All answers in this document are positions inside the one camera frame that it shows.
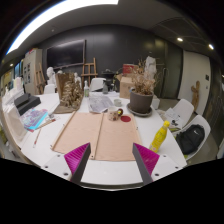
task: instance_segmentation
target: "white paper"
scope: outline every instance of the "white paper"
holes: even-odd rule
[[[102,92],[90,92],[89,96],[110,96],[110,97],[119,97],[120,93],[115,91],[108,92],[108,94],[103,94]]]
[[[90,96],[88,100],[89,111],[92,113],[102,113],[113,105],[107,96]]]
[[[172,108],[169,108],[165,112],[165,117],[166,117],[166,120],[170,122],[170,128],[182,129],[183,120],[180,118],[180,116],[177,113],[175,113],[175,111]]]

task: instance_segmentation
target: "backpack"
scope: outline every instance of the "backpack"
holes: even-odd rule
[[[177,134],[176,141],[184,155],[195,152],[204,140],[205,130],[199,124],[191,125],[186,131]]]

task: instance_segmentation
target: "vase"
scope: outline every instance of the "vase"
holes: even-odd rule
[[[131,110],[140,114],[148,113],[152,104],[153,95],[154,93],[151,95],[141,95],[132,90],[130,94]]]

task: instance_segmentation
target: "wooden easel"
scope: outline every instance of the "wooden easel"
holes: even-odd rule
[[[43,75],[41,63],[39,63],[39,70],[37,70],[35,67],[34,82],[36,86],[35,92],[37,92],[39,95],[43,94],[46,80]]]
[[[88,73],[85,74],[85,66],[88,66]],[[94,69],[94,73],[91,73],[91,66],[93,66],[93,69]],[[93,63],[85,63],[84,61],[84,64],[82,66],[82,74],[81,74],[81,77],[82,77],[82,90],[84,89],[84,79],[85,79],[85,76],[89,77],[89,86],[90,86],[90,83],[91,83],[91,79],[90,77],[91,76],[98,76],[98,74],[96,73],[96,59],[93,58]]]

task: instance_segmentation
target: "ceiling light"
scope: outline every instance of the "ceiling light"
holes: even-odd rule
[[[214,50],[214,47],[211,45],[211,44],[209,44],[208,45],[212,50]]]
[[[44,23],[50,21],[51,19],[62,15],[66,12],[94,5],[117,5],[119,0],[82,0],[82,1],[74,1],[74,0],[66,0],[63,1],[50,9],[43,12],[36,19],[34,19],[16,38],[12,46],[9,48],[8,53],[17,49],[23,41],[35,30],[41,27]]]

